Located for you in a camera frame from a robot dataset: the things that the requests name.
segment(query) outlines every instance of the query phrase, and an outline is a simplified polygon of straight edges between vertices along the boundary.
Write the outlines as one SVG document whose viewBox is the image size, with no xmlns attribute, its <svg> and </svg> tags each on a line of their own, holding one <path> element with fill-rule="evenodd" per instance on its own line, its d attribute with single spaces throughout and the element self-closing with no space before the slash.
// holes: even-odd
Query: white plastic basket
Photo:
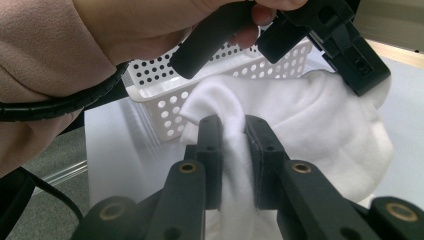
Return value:
<svg viewBox="0 0 424 240">
<path fill-rule="evenodd" d="M 179 111 L 194 87 L 208 76 L 227 74 L 244 78 L 295 78 L 303 74 L 312 44 L 303 40 L 278 63 L 269 63 L 256 47 L 241 50 L 229 45 L 211 58 L 191 80 L 179 76 L 169 65 L 178 47 L 152 61 L 134 60 L 123 76 L 128 95 L 144 103 L 159 138 L 168 141 L 181 135 L 187 123 Z"/>
</svg>

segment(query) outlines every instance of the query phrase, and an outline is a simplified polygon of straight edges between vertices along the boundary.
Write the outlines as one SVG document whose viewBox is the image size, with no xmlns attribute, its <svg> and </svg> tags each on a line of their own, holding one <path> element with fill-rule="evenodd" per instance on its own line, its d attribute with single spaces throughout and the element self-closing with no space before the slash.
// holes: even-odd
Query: folded cloth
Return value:
<svg viewBox="0 0 424 240">
<path fill-rule="evenodd" d="M 207 214 L 207 239 L 281 239 L 275 212 L 254 207 L 245 115 L 265 119 L 291 159 L 315 164 L 347 199 L 370 195 L 386 172 L 393 147 L 377 109 L 390 88 L 386 80 L 358 97 L 342 78 L 324 70 L 299 79 L 214 76 L 190 94 L 180 114 L 182 141 L 195 143 L 199 121 L 217 114 L 223 124 L 222 204 Z"/>
</svg>

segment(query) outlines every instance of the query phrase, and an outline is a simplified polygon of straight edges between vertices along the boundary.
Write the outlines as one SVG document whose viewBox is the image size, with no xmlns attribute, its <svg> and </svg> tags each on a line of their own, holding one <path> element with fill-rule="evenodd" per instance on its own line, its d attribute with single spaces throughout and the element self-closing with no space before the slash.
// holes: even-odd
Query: pink sleeve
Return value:
<svg viewBox="0 0 424 240">
<path fill-rule="evenodd" d="M 116 70 L 72 0 L 0 2 L 0 102 L 34 102 L 94 86 Z M 78 113 L 0 122 L 0 177 L 43 151 Z"/>
</svg>

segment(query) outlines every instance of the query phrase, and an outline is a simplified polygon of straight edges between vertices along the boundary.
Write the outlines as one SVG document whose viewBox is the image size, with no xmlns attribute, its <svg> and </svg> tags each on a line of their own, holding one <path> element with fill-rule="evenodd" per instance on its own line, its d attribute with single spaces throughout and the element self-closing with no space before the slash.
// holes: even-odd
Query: white fabric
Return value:
<svg viewBox="0 0 424 240">
<path fill-rule="evenodd" d="M 311 71 L 300 79 L 242 79 L 214 76 L 190 94 L 180 114 L 192 124 L 182 141 L 195 143 L 197 125 L 218 114 L 224 127 L 224 173 L 220 212 L 207 214 L 207 239 L 281 239 L 274 211 L 253 204 L 245 115 L 265 119 L 291 159 L 314 163 L 353 201 L 372 193 L 393 155 L 377 109 L 390 80 L 362 97 L 338 74 Z"/>
</svg>

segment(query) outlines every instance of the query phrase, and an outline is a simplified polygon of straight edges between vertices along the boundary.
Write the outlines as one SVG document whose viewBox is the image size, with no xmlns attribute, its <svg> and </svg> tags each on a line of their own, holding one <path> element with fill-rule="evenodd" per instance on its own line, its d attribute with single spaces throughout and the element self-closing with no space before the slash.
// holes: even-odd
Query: human hand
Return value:
<svg viewBox="0 0 424 240">
<path fill-rule="evenodd" d="M 239 0 L 73 0 L 84 24 L 109 60 L 154 59 L 181 42 L 193 26 L 220 6 Z M 269 24 L 275 10 L 293 10 L 306 0 L 257 0 L 252 23 L 229 39 L 246 48 Z"/>
</svg>

